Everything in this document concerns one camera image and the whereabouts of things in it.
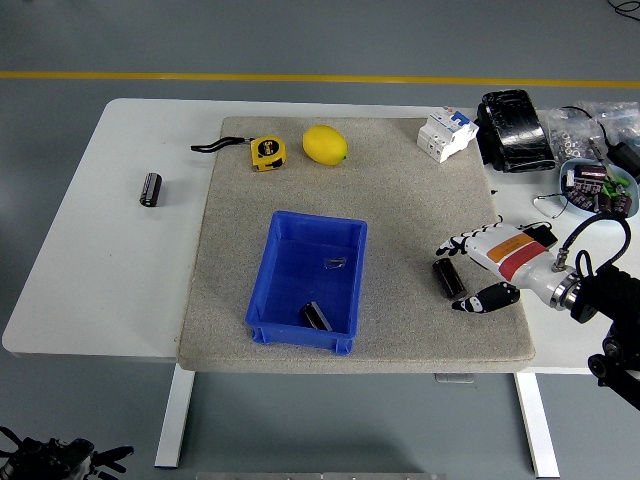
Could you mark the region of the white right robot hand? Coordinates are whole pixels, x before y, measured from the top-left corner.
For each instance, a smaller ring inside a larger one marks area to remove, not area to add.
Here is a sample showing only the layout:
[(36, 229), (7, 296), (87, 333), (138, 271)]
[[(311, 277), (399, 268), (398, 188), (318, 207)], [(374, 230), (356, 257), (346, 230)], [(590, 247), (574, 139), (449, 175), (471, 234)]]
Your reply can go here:
[(453, 236), (436, 250), (468, 255), (498, 282), (452, 303), (458, 311), (484, 314), (519, 301), (521, 290), (530, 290), (543, 304), (560, 310), (563, 298), (578, 281), (572, 267), (558, 267), (556, 257), (523, 230), (502, 222)]

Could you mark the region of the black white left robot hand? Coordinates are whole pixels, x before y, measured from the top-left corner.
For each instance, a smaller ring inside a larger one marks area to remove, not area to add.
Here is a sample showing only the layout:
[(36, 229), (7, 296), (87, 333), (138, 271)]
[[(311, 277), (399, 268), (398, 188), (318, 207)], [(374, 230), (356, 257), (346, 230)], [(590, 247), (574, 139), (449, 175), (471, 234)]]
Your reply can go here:
[(132, 455), (131, 445), (97, 451), (86, 439), (61, 443), (53, 461), (53, 479), (117, 479), (114, 473), (124, 474), (121, 460)]

